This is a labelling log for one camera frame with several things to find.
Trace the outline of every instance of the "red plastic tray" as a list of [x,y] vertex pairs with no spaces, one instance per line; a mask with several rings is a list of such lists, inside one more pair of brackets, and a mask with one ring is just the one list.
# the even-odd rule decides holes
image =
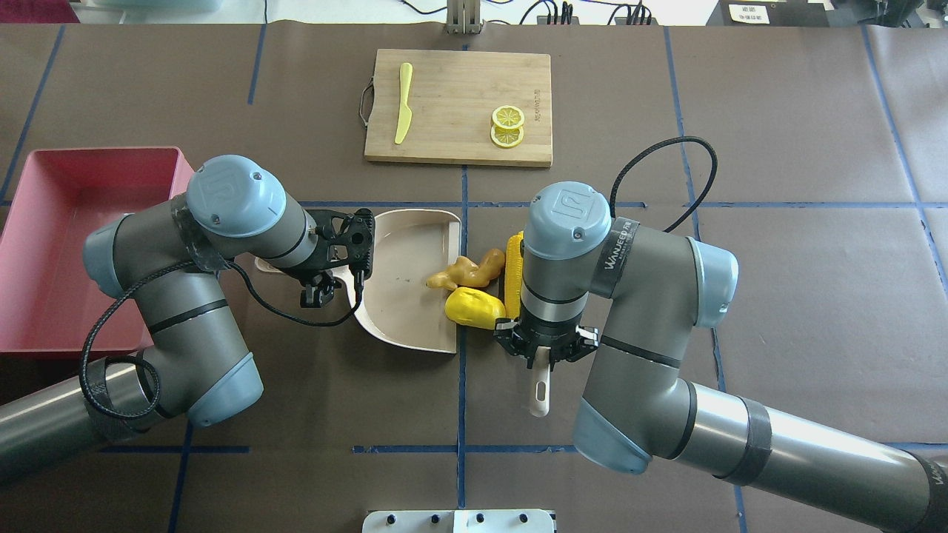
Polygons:
[[[192,174],[177,148],[32,152],[0,237],[0,355],[78,358],[113,301],[85,273],[85,237],[183,193]],[[151,344],[137,307],[126,303],[96,337],[93,357]]]

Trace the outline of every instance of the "wooden cutting board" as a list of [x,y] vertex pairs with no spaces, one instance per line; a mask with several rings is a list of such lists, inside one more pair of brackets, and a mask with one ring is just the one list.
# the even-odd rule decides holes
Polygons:
[[[411,63],[411,128],[395,144],[399,74]],[[365,140],[370,161],[549,167],[553,164],[550,56],[499,52],[380,49]],[[526,115],[523,141],[499,148],[491,113],[516,105]]]

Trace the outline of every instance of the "blue joint cap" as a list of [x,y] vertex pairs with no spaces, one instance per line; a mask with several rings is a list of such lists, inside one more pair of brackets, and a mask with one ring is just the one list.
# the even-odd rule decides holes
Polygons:
[[224,237],[252,237],[273,228],[286,192],[273,174],[243,156],[218,156],[194,173],[185,196],[194,220]]
[[585,183],[561,181],[534,197],[523,245],[542,259],[573,259],[599,246],[610,226],[605,196]]
[[206,428],[253,405],[264,393],[253,353],[244,356],[188,409],[188,419]]
[[116,300],[125,292],[116,273],[114,253],[116,233],[119,232],[121,221],[125,220],[129,214],[131,213],[125,213],[121,218],[89,233],[82,246],[82,264],[85,266],[86,274],[96,282],[100,291]]
[[618,472],[641,474],[651,462],[651,455],[617,430],[586,398],[579,400],[573,444],[583,457]]
[[738,259],[733,253],[688,237],[698,274],[696,327],[717,327],[738,289]]

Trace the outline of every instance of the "yellow plastic knife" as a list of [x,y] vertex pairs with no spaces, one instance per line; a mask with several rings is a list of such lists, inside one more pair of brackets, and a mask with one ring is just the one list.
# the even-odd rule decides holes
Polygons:
[[411,63],[402,63],[398,69],[401,82],[401,98],[398,103],[398,127],[395,129],[395,144],[401,144],[411,127],[411,109],[409,108],[409,89],[411,88]]

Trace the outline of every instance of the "yellow corn cob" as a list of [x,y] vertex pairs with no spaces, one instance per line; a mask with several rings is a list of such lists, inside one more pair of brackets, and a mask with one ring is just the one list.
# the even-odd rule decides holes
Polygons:
[[507,318],[515,319],[520,315],[520,284],[523,281],[523,256],[520,255],[520,243],[523,231],[507,240],[507,265],[503,271],[503,306],[507,309]]

